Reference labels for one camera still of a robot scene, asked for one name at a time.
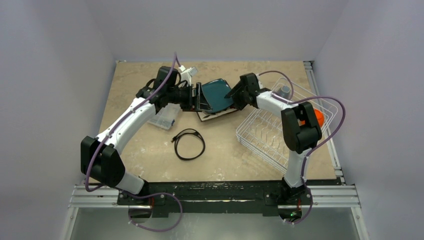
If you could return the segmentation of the floral square plate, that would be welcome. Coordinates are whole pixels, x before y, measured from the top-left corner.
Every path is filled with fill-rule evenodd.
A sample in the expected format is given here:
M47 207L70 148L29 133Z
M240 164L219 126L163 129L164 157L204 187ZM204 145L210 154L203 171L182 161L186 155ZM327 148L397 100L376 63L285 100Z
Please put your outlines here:
M238 112L238 110L235 109L235 108L227 108L223 111L219 111L219 112L215 112L215 113L210 113L210 112L205 112L205 111L196 112L196 115L201 122L206 122L206 121L211 121L211 120L214 120L214 119L217 119L219 117L223 117L225 115L232 114L232 113L235 113L235 112Z

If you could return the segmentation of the teal square plate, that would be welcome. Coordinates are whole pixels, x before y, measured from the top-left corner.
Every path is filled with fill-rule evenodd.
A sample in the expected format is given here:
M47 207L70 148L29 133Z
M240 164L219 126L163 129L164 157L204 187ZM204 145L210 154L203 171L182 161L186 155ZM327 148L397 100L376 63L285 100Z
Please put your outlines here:
M230 108L234 101L225 96L232 90L228 82L222 78L212 80L202 85L203 94L210 106L209 110L204 110L207 114L216 114Z

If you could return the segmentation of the grey mug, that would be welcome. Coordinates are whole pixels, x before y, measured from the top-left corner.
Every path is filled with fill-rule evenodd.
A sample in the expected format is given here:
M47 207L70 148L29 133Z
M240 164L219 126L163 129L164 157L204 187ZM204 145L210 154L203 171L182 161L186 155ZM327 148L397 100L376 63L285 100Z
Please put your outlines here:
M291 99L291 93L292 90L289 86L283 85L279 87L276 91L276 94L284 99L290 100Z

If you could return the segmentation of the orange bowl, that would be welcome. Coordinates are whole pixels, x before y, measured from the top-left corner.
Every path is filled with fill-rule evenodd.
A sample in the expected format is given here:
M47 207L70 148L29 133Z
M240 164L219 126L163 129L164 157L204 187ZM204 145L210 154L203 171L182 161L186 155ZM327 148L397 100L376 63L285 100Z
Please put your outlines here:
M319 126L322 128L323 125L324 125L324 123L325 123L325 116L324 116L324 114L320 110L318 110L316 108L314 109L314 113L315 113L315 116L316 116L316 119L317 119L317 122L318 122Z

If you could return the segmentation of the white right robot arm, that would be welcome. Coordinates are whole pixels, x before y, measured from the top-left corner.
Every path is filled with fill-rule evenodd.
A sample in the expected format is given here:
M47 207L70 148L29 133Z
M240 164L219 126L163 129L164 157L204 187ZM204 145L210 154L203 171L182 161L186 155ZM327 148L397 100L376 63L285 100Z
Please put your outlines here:
M291 101L268 88L260 86L259 76L247 73L225 95L237 110L247 105L272 113L281 119L282 135L289 149L287 170L282 178L280 197L288 204L300 198L306 186L306 164L309 155L322 139L322 129L311 100L316 96Z

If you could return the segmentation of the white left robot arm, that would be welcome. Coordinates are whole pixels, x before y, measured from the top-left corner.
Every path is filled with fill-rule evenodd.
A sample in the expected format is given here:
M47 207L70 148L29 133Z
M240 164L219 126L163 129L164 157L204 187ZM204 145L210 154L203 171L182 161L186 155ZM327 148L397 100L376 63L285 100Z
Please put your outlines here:
M210 110L201 83L192 85L195 67L161 66L155 78L141 88L125 112L96 137L86 136L80 145L80 169L87 178L129 192L138 205L149 199L147 182L126 170L120 157L135 133L168 104L182 111Z

